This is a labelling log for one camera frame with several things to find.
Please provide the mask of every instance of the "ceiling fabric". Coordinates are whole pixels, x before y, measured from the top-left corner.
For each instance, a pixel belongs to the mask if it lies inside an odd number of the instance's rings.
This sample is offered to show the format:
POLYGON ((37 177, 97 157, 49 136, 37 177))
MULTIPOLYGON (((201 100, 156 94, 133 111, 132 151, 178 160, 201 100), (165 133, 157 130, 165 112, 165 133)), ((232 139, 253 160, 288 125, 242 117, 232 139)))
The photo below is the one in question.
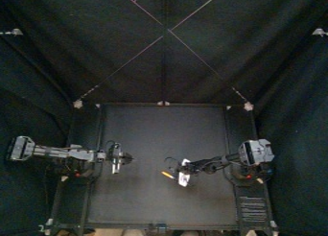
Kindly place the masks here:
POLYGON ((326 0, 4 0, 72 102, 253 102, 326 0))

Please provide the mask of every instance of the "black backdrop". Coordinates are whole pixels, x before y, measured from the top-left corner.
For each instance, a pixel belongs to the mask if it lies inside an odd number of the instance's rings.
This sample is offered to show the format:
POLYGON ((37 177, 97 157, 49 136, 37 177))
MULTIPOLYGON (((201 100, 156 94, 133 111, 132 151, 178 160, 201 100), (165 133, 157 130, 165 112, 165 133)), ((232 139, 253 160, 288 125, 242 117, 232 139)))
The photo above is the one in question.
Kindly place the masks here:
MULTIPOLYGON (((206 1, 170 0, 168 25, 206 1)), ((162 0, 137 3, 162 20, 162 0)), ((1 4, 0 30, 24 32, 0 36, 4 156, 16 135, 45 145, 65 144, 72 102, 161 35, 161 28, 128 0, 1 0, 1 4)), ((236 85, 257 106, 260 135, 273 142, 278 155, 272 202, 281 230, 293 235, 328 231, 328 40, 310 36, 316 27, 328 28, 325 11, 326 0, 214 0, 177 35, 221 80, 169 36, 165 63, 158 43, 85 98, 241 103, 230 90, 236 85)), ((0 233, 34 230, 46 219, 42 167, 1 161, 0 233)))

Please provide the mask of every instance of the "cable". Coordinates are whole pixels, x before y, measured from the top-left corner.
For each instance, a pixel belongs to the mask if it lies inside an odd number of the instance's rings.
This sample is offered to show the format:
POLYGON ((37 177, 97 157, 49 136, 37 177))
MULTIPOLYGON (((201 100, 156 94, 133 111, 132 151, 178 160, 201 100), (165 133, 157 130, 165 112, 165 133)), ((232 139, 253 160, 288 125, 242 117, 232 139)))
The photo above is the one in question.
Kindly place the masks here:
POLYGON ((128 60, 114 71, 112 74, 109 74, 109 76, 106 76, 93 87, 89 88, 89 90, 81 94, 81 96, 78 97, 77 101, 80 101, 82 98, 85 98, 86 95, 90 94, 90 92, 98 88, 104 83, 105 81, 152 47, 152 45, 154 45, 157 43, 157 41, 162 38, 158 37, 138 53, 137 55, 130 59, 128 60))
MULTIPOLYGON (((166 163, 168 160, 176 161, 176 162, 177 162, 177 165, 180 164, 180 162, 178 162, 173 157, 170 157, 170 156, 168 156, 168 157, 164 159, 164 163, 166 163)), ((174 169, 174 167, 172 167, 170 164, 172 164, 172 161, 169 161, 166 169, 170 170, 170 171, 174 173, 174 172, 176 172, 176 169, 174 169)))
POLYGON ((148 16, 160 24, 160 25, 162 25, 161 23, 160 23, 160 21, 154 18, 154 16, 141 7, 141 5, 138 5, 138 3, 137 3, 137 0, 129 0, 146 14, 148 14, 148 16))
POLYGON ((178 36, 172 32, 172 30, 168 30, 168 32, 172 34, 172 36, 178 40, 178 42, 184 45, 184 47, 189 50, 189 52, 197 57, 197 59, 208 66, 208 68, 212 70, 213 75, 218 78, 218 80, 222 82, 222 84, 229 87, 233 92, 241 97, 241 99, 248 102, 246 97, 241 94, 241 92, 236 89, 234 86, 232 86, 229 83, 225 82, 225 80, 220 77, 217 71, 210 67, 210 65, 205 62, 205 60, 198 56, 198 54, 190 49, 190 47, 185 44, 185 42, 178 38, 178 36))
POLYGON ((116 142, 114 142, 113 140, 108 140, 108 141, 106 141, 106 144, 105 144, 105 150, 108 149, 108 144, 109 144, 109 143, 113 143, 113 145, 116 144, 116 142))
POLYGON ((181 22, 170 29, 172 31, 180 26, 180 24, 181 23, 184 23, 185 22, 185 20, 197 12, 197 11, 200 11, 205 6, 208 6, 209 5, 209 3, 212 2, 212 0, 209 0, 205 4, 202 4, 201 5, 201 7, 197 9, 197 10, 194 10, 182 20, 181 20, 181 22))

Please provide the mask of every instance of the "orange object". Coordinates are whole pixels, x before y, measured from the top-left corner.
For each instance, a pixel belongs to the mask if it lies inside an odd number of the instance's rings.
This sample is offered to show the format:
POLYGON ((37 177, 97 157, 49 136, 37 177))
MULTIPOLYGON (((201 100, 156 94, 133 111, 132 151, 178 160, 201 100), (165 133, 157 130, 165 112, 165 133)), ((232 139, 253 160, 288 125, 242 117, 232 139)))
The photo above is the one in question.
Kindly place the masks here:
POLYGON ((162 174, 165 177, 174 179, 174 177, 170 176, 166 172, 162 171, 161 174, 162 174))

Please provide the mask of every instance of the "small object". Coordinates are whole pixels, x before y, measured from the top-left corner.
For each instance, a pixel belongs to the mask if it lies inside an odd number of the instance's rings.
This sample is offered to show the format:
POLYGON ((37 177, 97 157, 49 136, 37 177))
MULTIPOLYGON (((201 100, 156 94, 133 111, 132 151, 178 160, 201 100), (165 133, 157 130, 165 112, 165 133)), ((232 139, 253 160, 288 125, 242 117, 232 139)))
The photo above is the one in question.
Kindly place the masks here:
POLYGON ((97 152, 97 162, 101 163, 106 159, 106 153, 104 151, 97 152))
POLYGON ((13 29, 12 30, 12 35, 22 35, 22 32, 20 29, 13 29))
POLYGON ((161 174, 165 176, 165 177, 168 177, 168 178, 170 178, 170 179, 176 179, 172 175, 169 175, 166 172, 161 172, 161 174))
POLYGON ((257 234, 256 234, 254 230, 250 230, 250 231, 246 233, 245 236, 256 236, 256 235, 257 235, 257 234))
POLYGON ((0 32, 0 35, 22 35, 20 29, 14 28, 10 32, 0 32))
POLYGON ((256 180, 258 181, 258 183, 260 183, 260 184, 262 184, 262 183, 264 183, 264 181, 262 181, 262 179, 261 179, 261 178, 257 178, 256 180))
POLYGON ((41 224, 38 225, 38 227, 40 227, 40 230, 38 231, 40 232, 45 232, 45 227, 41 224))
MULTIPOLYGON (((185 166, 186 163, 189 163, 189 160, 184 159, 182 162, 181 162, 181 166, 185 166)), ((185 187, 188 185, 188 181, 189 181, 189 175, 186 175, 185 173, 180 172, 178 184, 185 187)))
POLYGON ((328 33, 325 33, 321 28, 316 28, 312 35, 320 35, 322 37, 324 35, 328 35, 328 33))
POLYGON ((53 218, 48 218, 46 225, 52 225, 53 223, 53 218))
POLYGON ((61 180, 61 182, 64 182, 66 179, 68 179, 68 177, 62 176, 60 180, 61 180))
POLYGON ((245 102, 245 104, 244 104, 244 109, 245 109, 246 111, 253 110, 253 105, 250 104, 250 102, 245 102))
POLYGON ((169 106, 169 102, 161 101, 161 102, 157 102, 157 105, 158 105, 158 106, 169 106))
POLYGON ((278 227, 274 221, 270 221, 270 227, 278 227))
POLYGON ((81 100, 76 100, 73 102, 73 106, 74 106, 74 108, 80 109, 82 107, 82 101, 81 100))

